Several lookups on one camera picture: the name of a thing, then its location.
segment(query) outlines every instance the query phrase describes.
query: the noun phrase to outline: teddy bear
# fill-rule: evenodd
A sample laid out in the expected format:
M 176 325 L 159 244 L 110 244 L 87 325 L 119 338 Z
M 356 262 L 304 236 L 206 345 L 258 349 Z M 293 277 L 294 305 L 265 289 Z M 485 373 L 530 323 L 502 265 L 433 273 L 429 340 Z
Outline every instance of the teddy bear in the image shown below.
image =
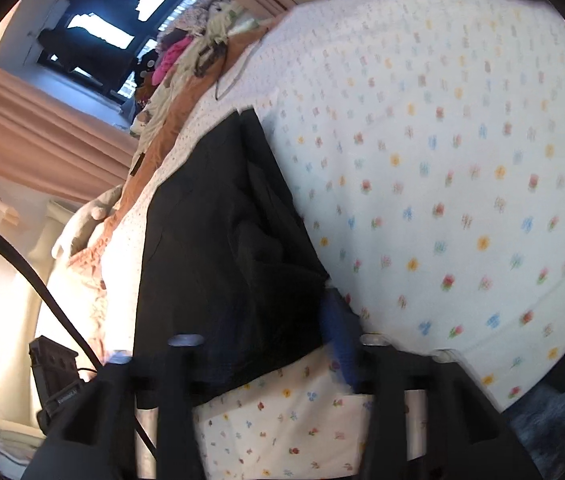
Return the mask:
M 95 241 L 104 228 L 103 221 L 115 210 L 122 196 L 122 184 L 105 191 L 98 198 L 83 205 L 69 219 L 62 233 L 51 248 L 54 259 L 69 260 L 74 254 L 85 249 Z

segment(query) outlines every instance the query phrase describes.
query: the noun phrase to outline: pile of clothes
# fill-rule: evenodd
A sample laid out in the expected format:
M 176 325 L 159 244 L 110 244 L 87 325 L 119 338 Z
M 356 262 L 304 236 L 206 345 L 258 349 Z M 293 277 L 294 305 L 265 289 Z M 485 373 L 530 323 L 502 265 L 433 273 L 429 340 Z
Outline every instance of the pile of clothes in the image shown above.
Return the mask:
M 169 106 L 181 92 L 182 86 L 194 74 L 196 66 L 203 66 L 207 63 L 210 56 L 215 55 L 217 47 L 227 41 L 229 30 L 243 10 L 242 6 L 233 0 L 222 0 L 220 7 L 220 12 L 210 12 L 206 28 L 201 36 L 195 36 L 191 33 L 192 28 L 188 29 L 190 32 L 188 37 L 191 38 L 191 41 L 179 57 L 174 60 L 169 70 L 165 71 L 165 76 L 163 76 L 159 85 L 153 86 L 150 81 L 152 76 L 147 75 L 146 84 L 136 89 L 134 95 L 136 103 L 142 101 L 144 107 L 136 116 L 130 128 L 131 135 L 140 141 L 131 161 L 130 174 L 134 173 L 133 170 L 137 166 L 140 156 L 147 151 L 149 144 L 158 134 L 167 117 Z M 257 23 L 250 22 L 251 25 L 255 26 Z M 182 23 L 179 19 L 174 20 L 172 26 L 165 30 L 159 40 L 167 37 L 173 38 L 174 32 L 183 30 L 179 27 L 184 26 L 185 23 Z M 175 42 L 172 46 L 176 47 L 177 44 L 178 42 Z M 165 60 L 168 60 L 166 55 L 159 64 L 157 63 L 156 71 L 162 69 L 162 62 Z
M 158 35 L 158 45 L 147 52 L 134 70 L 134 99 L 141 110 L 194 38 L 205 35 L 212 16 L 233 0 L 197 0 Z

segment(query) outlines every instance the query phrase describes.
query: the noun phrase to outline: cord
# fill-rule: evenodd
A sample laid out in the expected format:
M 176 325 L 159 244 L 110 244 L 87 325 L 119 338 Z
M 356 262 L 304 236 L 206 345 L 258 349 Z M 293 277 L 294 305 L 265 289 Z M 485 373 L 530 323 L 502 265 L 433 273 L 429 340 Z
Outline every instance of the cord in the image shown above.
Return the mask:
M 225 57 L 222 60 L 222 67 L 220 68 L 220 75 L 218 76 L 218 79 L 216 79 L 216 92 L 215 92 L 216 101 L 220 101 L 221 99 L 223 99 L 225 97 L 225 95 L 227 95 L 231 91 L 231 89 L 237 84 L 237 82 L 240 81 L 240 78 L 242 77 L 243 72 L 245 71 L 245 68 L 246 68 L 247 64 L 249 63 L 249 60 L 253 57 L 253 55 L 256 53 L 256 51 L 258 51 L 258 49 L 261 47 L 262 40 L 264 40 L 264 37 L 268 33 L 269 33 L 269 29 L 267 29 L 267 31 L 262 35 L 260 40 L 258 40 L 258 43 L 256 43 L 256 46 L 254 46 L 251 49 L 251 51 L 249 52 L 249 54 L 247 54 L 245 62 L 240 67 L 240 70 L 238 71 L 238 74 L 236 75 L 236 77 L 234 77 L 233 81 L 229 84 L 227 89 L 224 92 L 222 92 L 222 95 L 220 97 L 218 97 L 218 88 L 220 87 L 220 79 L 222 78 L 222 73 L 225 69 L 225 66 L 227 65 L 227 55 L 229 53 L 229 45 L 227 44 L 227 48 L 225 49 Z
M 10 264 L 14 266 L 14 268 L 20 272 L 24 278 L 29 282 L 29 284 L 34 288 L 36 293 L 40 296 L 40 298 L 44 301 L 44 303 L 49 307 L 51 313 L 56 317 L 58 322 L 62 325 L 62 327 L 69 333 L 69 335 L 73 338 L 73 340 L 78 343 L 81 350 L 85 353 L 89 361 L 91 361 L 94 368 L 100 370 L 102 368 L 102 363 L 96 356 L 96 353 L 93 349 L 88 345 L 85 341 L 85 338 L 82 337 L 82 334 L 76 329 L 75 326 L 70 322 L 67 315 L 63 312 L 60 306 L 57 304 L 54 297 L 49 292 L 49 289 L 44 284 L 43 280 L 41 280 L 38 273 L 34 270 L 34 268 L 29 264 L 27 260 L 24 259 L 22 254 L 20 254 L 12 244 L 10 244 L 5 238 L 0 234 L 0 255 L 7 260 Z M 142 441 L 145 443 L 145 446 L 149 449 L 151 454 L 154 458 L 156 458 L 156 446 L 154 446 L 153 442 L 147 436 L 147 433 L 143 429 L 140 422 L 135 418 L 134 428 L 136 433 L 140 436 Z

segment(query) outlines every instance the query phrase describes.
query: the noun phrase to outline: flower pattern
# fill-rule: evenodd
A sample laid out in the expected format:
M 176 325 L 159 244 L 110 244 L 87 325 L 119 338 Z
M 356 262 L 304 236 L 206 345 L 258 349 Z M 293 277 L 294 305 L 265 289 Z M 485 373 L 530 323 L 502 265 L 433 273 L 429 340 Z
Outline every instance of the flower pattern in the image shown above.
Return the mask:
M 565 22 L 555 11 L 520 0 L 309 4 L 226 79 L 236 84 L 220 101 L 213 91 L 200 99 L 114 231 L 103 258 L 107 345 L 133 347 L 157 186 L 227 113 L 253 106 L 320 261 L 366 330 L 408 351 L 461 351 L 500 409 L 565 353 Z M 226 470 L 355 474 L 350 450 L 363 436 L 351 434 L 359 415 L 348 410 L 358 401 L 337 390 L 331 361 L 229 392 L 228 420 L 196 408 L 213 480 Z

